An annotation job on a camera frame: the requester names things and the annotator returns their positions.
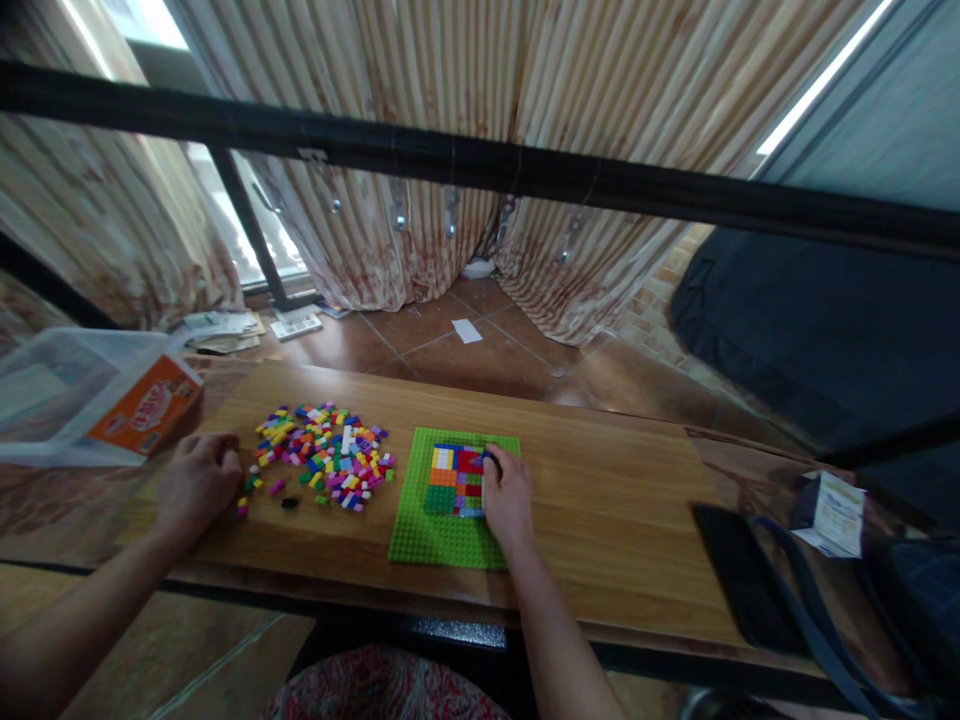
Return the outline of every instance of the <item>curtain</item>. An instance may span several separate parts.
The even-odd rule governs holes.
[[[525,145],[729,173],[866,0],[170,0],[211,89]],[[479,247],[549,337],[612,325],[685,223],[464,190],[453,239],[438,185],[334,169],[327,210],[306,164],[254,160],[320,290],[397,310],[445,292]],[[451,157],[452,174],[456,158]],[[592,178],[584,179],[584,197]],[[571,235],[571,216],[583,227]]]
[[[13,58],[145,83],[98,0],[24,3],[6,31]],[[165,330],[189,312],[242,308],[236,269],[177,143],[4,114],[0,152],[2,230],[121,326]],[[30,336],[38,318],[62,324],[19,283],[3,290],[3,346]]]

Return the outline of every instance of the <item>clear plastic container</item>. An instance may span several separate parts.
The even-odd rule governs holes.
[[[182,371],[181,377],[195,383],[191,387],[202,385],[182,358],[167,354],[169,342],[163,333],[49,328],[0,360],[0,463],[33,467],[143,463],[148,452],[89,434],[164,355],[178,374]],[[173,367],[169,362],[165,366]],[[193,399],[183,404],[188,406]],[[163,427],[169,429],[176,419],[164,417]]]

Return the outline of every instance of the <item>black cloth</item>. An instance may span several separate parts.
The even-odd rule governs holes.
[[[960,264],[718,229],[670,313],[693,355],[831,449],[960,408]],[[960,443],[861,470],[960,530]]]

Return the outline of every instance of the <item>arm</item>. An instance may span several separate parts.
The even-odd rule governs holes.
[[[483,460],[487,524],[510,568],[540,716],[625,719],[610,681],[534,542],[530,467],[496,445],[487,449],[503,468],[498,479],[493,461]]]
[[[0,716],[55,718],[134,621],[243,476],[235,435],[180,441],[150,532],[0,640]]]

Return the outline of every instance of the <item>black metal bar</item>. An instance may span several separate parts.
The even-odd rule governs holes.
[[[6,559],[0,559],[0,563],[79,576],[87,576],[93,572],[90,568],[59,563]],[[517,630],[484,623],[445,621],[183,580],[164,580],[159,589],[206,600],[313,617],[318,621],[342,627],[379,629],[385,637],[391,639],[406,636],[410,642],[417,643],[419,654],[429,654],[424,650],[428,644],[436,646],[458,643],[475,650],[487,650],[491,662],[502,662],[507,647],[522,646],[522,643],[518,642],[520,635]],[[853,711],[833,683],[824,678],[733,660],[629,645],[603,642],[591,642],[590,645],[600,664],[607,670],[659,678],[668,682],[713,687],[731,694]],[[892,713],[889,717],[903,716]]]
[[[120,330],[113,319],[78,293],[60,275],[0,232],[0,268],[82,327]]]
[[[220,173],[223,189],[227,191],[233,203],[233,209],[237,211],[237,217],[247,235],[247,240],[250,241],[250,247],[257,256],[267,287],[270,288],[270,292],[278,303],[285,304],[287,293],[283,287],[283,280],[280,279],[280,273],[277,272],[277,266],[270,255],[270,248],[267,247],[267,241],[263,237],[263,229],[260,227],[260,221],[257,220],[257,213],[253,209],[253,203],[250,202],[250,196],[247,195],[247,188],[240,177],[240,171],[237,170],[233,155],[230,154],[229,148],[221,145],[208,145],[207,149],[210,151],[210,157],[217,172]]]
[[[960,412],[950,413],[856,447],[824,455],[820,462],[857,470],[867,465],[932,450],[960,440]]]
[[[960,260],[960,213],[0,63],[0,110],[558,202]]]

